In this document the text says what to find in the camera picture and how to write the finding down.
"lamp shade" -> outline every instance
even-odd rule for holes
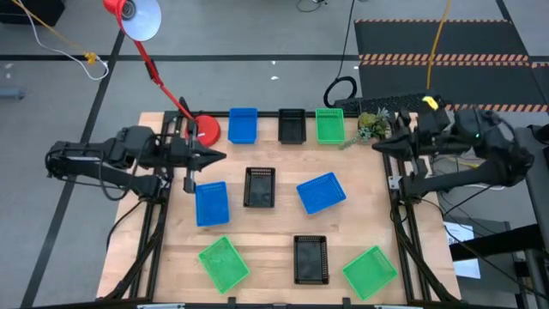
[[[160,29],[162,13],[157,0],[103,0],[103,5],[132,40],[152,39]]]

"plastic basket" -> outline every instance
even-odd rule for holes
[[[307,140],[304,109],[278,111],[278,140],[283,144],[302,144]]]
[[[293,236],[293,281],[328,284],[326,236]]]
[[[275,206],[275,169],[246,167],[244,206],[272,208]]]
[[[209,227],[229,222],[229,198],[224,181],[196,186],[196,225]]]
[[[321,144],[345,142],[345,119],[340,108],[317,108],[317,140]]]
[[[257,108],[236,107],[229,110],[229,141],[254,143],[257,138]]]
[[[309,215],[347,198],[334,173],[327,173],[298,185],[298,194]]]
[[[200,252],[198,258],[221,294],[250,274],[248,266],[226,236]]]
[[[343,275],[361,300],[369,299],[398,275],[376,245],[343,268]]]

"green plant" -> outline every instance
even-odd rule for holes
[[[359,115],[359,129],[357,133],[350,140],[344,142],[340,146],[340,149],[348,148],[357,142],[367,143],[373,137],[380,138],[385,136],[385,131],[389,127],[388,119],[389,112],[385,108],[378,108],[377,114],[361,113]]]

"orange striped tape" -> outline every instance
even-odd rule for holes
[[[549,67],[549,63],[533,63],[532,69],[535,69],[537,67]]]
[[[359,22],[440,22],[439,19],[358,19],[354,20],[354,23]],[[464,19],[455,19],[447,20],[446,22],[508,22],[507,20],[494,20],[494,19],[482,19],[482,20],[464,20]]]
[[[428,61],[400,61],[400,60],[365,60],[360,65],[427,65]],[[523,61],[512,62],[487,62],[487,61],[433,61],[435,66],[530,66],[530,63]]]
[[[464,109],[480,109],[494,112],[547,112],[547,105],[535,104],[447,104],[447,111],[459,111]]]
[[[393,61],[427,61],[429,54],[364,54],[360,60],[393,60]],[[517,62],[528,61],[526,55],[516,54],[437,54],[434,61],[483,61],[483,62]]]

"red desk lamp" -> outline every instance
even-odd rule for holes
[[[157,0],[103,0],[107,11],[117,18],[118,25],[126,35],[134,41],[137,50],[145,61],[151,80],[157,84],[168,98],[179,108],[189,120],[196,121],[198,125],[198,141],[209,147],[220,138],[220,125],[211,116],[201,115],[193,117],[188,111],[184,99],[177,100],[164,86],[160,79],[153,59],[147,54],[142,41],[152,39],[160,29],[162,12]]]

